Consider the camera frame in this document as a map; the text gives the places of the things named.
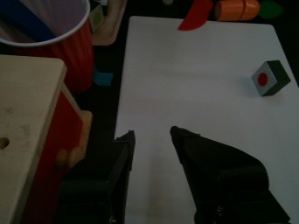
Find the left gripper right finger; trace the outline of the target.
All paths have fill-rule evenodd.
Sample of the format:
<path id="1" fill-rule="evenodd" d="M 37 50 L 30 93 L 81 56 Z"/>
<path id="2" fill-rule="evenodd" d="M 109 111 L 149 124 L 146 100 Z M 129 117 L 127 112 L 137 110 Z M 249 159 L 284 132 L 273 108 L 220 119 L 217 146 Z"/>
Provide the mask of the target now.
<path id="1" fill-rule="evenodd" d="M 290 224 L 256 158 L 176 126 L 170 137 L 196 207 L 194 224 Z"/>

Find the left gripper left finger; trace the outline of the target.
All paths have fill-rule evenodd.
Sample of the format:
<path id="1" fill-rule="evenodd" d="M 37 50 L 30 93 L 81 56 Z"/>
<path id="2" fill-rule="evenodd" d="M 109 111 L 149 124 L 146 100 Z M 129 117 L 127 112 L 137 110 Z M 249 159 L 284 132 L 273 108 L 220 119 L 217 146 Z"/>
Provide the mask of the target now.
<path id="1" fill-rule="evenodd" d="M 57 224 L 125 224 L 134 146 L 129 130 L 70 168 L 59 182 Z"/>

